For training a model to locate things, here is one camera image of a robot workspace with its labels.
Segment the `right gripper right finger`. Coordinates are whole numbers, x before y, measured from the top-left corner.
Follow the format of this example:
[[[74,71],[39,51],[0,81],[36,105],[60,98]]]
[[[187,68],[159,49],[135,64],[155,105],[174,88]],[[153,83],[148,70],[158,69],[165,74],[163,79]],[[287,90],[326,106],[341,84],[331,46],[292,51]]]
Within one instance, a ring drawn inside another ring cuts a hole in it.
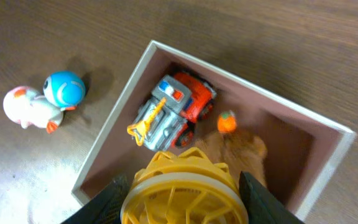
[[[239,193],[249,224],[304,224],[249,172],[242,171],[240,174]]]

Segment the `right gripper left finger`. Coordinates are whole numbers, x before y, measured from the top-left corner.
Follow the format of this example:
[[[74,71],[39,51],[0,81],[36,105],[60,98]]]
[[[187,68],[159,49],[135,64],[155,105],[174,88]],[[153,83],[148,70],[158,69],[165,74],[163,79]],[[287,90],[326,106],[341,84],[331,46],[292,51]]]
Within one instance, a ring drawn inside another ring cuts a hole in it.
[[[115,176],[97,196],[62,224],[121,224],[121,208],[129,189],[125,175]]]

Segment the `brown plush bear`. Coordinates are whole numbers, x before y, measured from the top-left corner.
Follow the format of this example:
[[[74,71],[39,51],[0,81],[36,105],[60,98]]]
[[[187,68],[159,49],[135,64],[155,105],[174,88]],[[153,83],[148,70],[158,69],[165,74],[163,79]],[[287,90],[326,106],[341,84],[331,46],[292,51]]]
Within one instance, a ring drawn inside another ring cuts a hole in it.
[[[264,141],[246,128],[237,125],[233,111],[224,111],[218,116],[217,130],[195,141],[212,163],[225,163],[229,173],[238,182],[242,171],[250,173],[264,187],[264,160],[267,147]]]

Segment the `yellow round plastic toy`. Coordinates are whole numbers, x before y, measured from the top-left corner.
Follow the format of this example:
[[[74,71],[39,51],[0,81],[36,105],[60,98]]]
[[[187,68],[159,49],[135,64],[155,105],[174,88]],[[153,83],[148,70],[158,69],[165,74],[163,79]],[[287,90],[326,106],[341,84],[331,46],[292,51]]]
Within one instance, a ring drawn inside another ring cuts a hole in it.
[[[235,223],[249,217],[225,163],[192,147],[158,152],[139,170],[120,212],[122,223]]]

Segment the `grey red toy truck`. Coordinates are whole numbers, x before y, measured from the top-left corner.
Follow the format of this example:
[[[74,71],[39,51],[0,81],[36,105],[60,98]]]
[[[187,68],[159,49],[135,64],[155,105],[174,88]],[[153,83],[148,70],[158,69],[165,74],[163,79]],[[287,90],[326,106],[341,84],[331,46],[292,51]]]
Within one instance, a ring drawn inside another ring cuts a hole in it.
[[[192,142],[195,124],[214,106],[216,89],[207,80],[180,71],[165,75],[127,127],[138,146],[151,151],[185,147]]]

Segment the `pink white duck toy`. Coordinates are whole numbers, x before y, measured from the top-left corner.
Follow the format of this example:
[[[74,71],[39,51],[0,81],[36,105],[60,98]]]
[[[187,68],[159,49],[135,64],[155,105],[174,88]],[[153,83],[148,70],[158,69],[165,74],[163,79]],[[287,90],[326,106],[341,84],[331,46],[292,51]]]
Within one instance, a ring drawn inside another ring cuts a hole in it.
[[[63,111],[29,86],[18,86],[9,91],[4,97],[3,109],[6,116],[23,129],[34,125],[50,134],[63,121]]]

